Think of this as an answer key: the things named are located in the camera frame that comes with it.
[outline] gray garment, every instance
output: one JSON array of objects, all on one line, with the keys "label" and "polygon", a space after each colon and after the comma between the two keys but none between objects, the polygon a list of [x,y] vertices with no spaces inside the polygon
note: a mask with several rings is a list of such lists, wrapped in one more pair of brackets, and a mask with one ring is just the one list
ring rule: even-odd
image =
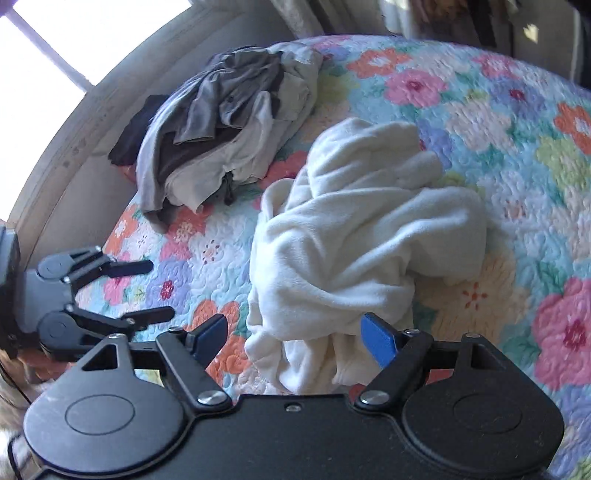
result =
[{"label": "gray garment", "polygon": [[281,73],[279,54],[248,47],[214,56],[201,73],[183,83],[160,107],[139,149],[135,172],[142,212],[162,209],[165,193],[158,171],[166,161],[160,158],[163,136],[175,132],[178,144],[211,140],[219,122],[242,128],[257,94],[268,90]]}]

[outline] clothing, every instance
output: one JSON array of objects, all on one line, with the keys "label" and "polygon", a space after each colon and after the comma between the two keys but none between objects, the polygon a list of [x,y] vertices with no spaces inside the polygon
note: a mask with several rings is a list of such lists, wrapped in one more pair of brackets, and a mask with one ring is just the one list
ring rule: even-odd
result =
[{"label": "clothing", "polygon": [[244,129],[229,143],[191,160],[171,173],[165,194],[175,205],[197,208],[222,184],[227,172],[235,184],[263,178],[277,151],[309,116],[317,96],[322,55],[301,43],[269,48],[281,55],[283,79],[277,91],[280,106],[274,114],[273,97],[260,92]]},{"label": "clothing", "polygon": [[117,143],[109,152],[108,158],[113,165],[122,167],[135,163],[148,126],[167,98],[168,95],[150,95],[146,98],[142,109],[125,126]]},{"label": "clothing", "polygon": [[181,85],[156,113],[139,149],[136,177],[141,210],[157,212],[163,205],[158,170],[166,161],[160,157],[166,133],[174,132],[174,143],[179,144],[213,139],[220,123],[244,127],[256,95],[279,74],[279,55],[248,47],[214,56],[201,73]]},{"label": "clothing", "polygon": [[245,345],[263,377],[296,394],[367,384],[379,366],[361,340],[364,313],[412,326],[410,272],[479,274],[482,201],[469,189],[426,187],[442,174],[415,125],[352,118],[318,137],[295,180],[266,189]]}]

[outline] crumpled white fabric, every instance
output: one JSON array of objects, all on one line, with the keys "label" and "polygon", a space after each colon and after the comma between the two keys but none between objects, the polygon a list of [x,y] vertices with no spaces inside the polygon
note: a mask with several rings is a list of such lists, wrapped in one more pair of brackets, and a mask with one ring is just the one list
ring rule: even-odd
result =
[{"label": "crumpled white fabric", "polygon": [[248,122],[232,141],[187,162],[168,176],[164,191],[172,204],[186,205],[196,212],[229,171],[236,184],[263,178],[277,151],[309,116],[316,102],[322,55],[299,42],[278,43],[267,50],[281,52],[284,70],[275,118],[271,113],[271,95],[259,92]]},{"label": "crumpled white fabric", "polygon": [[411,272],[471,279],[485,252],[480,197],[441,177],[417,128],[351,118],[312,146],[295,180],[261,200],[252,244],[245,349],[277,388],[318,394],[379,372],[360,337],[374,312],[409,326]]}]

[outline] floral pattern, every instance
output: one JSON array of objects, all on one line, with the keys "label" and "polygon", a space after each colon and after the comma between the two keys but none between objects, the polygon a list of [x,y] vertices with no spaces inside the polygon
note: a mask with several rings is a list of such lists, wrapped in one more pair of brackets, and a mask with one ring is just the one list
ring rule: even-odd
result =
[{"label": "floral pattern", "polygon": [[[415,325],[440,339],[483,333],[560,407],[566,432],[550,472],[591,472],[591,93],[545,70],[474,48],[399,37],[341,35],[303,41],[324,55],[310,117],[281,149],[266,178],[197,213],[179,211],[154,233],[134,198],[105,245],[121,259],[146,258],[146,276],[101,279],[77,295],[109,316],[171,305],[192,329],[214,313],[229,322],[208,373],[234,399],[281,394],[244,353],[249,255],[258,200],[297,175],[312,142],[349,116],[417,124],[420,147],[445,170],[434,187],[465,186],[489,222],[482,272],[472,281],[418,277]],[[150,326],[153,340],[168,323]]]}]

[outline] orange flower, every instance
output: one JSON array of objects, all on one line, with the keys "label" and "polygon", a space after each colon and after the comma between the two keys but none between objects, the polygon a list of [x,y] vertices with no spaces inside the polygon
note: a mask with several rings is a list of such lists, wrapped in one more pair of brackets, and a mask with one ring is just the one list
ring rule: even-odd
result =
[{"label": "orange flower", "polygon": [[558,115],[554,124],[563,133],[573,137],[574,142],[584,154],[591,154],[591,116],[580,105],[574,108],[566,103],[558,104]]},{"label": "orange flower", "polygon": [[358,78],[366,79],[374,75],[388,75],[394,71],[396,65],[409,60],[408,55],[398,53],[393,48],[367,50],[361,54],[359,60],[347,64],[347,69],[353,70]]},{"label": "orange flower", "polygon": [[185,326],[185,330],[193,330],[216,313],[222,313],[228,319],[228,341],[220,350],[217,357],[205,369],[210,377],[220,386],[223,385],[224,372],[238,375],[251,364],[244,351],[246,339],[239,335],[233,335],[232,333],[236,330],[238,318],[240,317],[239,308],[240,305],[237,302],[230,301],[218,310],[213,300],[203,300],[197,305],[193,313],[191,325]]},{"label": "orange flower", "polygon": [[139,222],[134,218],[135,212],[137,211],[137,205],[129,205],[123,215],[119,218],[119,223],[111,232],[109,239],[105,245],[104,252],[109,255],[116,255],[121,251],[123,240],[129,238],[134,233]]}]

